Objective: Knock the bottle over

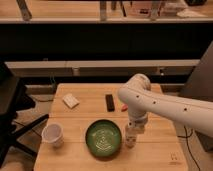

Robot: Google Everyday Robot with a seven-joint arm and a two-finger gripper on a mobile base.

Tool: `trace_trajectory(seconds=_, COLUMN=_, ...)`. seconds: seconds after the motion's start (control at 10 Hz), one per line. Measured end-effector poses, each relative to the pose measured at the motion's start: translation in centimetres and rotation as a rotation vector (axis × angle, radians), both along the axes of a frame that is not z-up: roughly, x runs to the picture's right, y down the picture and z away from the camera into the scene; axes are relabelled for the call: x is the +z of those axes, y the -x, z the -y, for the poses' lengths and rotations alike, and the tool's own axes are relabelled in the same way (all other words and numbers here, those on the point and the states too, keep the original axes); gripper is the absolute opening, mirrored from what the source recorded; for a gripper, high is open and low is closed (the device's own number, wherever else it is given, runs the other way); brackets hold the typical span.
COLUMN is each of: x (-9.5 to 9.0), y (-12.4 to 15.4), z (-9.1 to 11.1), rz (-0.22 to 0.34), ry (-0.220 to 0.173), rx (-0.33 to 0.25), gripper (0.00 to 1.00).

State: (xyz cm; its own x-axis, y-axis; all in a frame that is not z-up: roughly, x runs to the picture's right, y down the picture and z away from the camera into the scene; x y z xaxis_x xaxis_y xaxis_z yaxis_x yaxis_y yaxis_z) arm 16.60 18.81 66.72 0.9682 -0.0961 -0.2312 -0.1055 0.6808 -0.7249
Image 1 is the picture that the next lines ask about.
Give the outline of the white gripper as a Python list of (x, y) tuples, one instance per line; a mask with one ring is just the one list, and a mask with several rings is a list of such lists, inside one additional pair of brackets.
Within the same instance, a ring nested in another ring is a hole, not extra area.
[(143, 125), (134, 126), (131, 122), (129, 122), (125, 126), (125, 145), (128, 148), (133, 148), (136, 145), (137, 135), (143, 134), (145, 131), (145, 127)]

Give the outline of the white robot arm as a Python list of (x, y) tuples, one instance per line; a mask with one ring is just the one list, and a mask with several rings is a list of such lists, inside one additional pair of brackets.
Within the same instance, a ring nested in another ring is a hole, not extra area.
[(125, 144), (129, 148), (136, 145), (137, 135), (144, 133), (149, 112), (213, 138), (213, 102), (152, 92), (150, 80), (144, 74), (135, 74), (123, 84), (118, 98), (128, 107)]

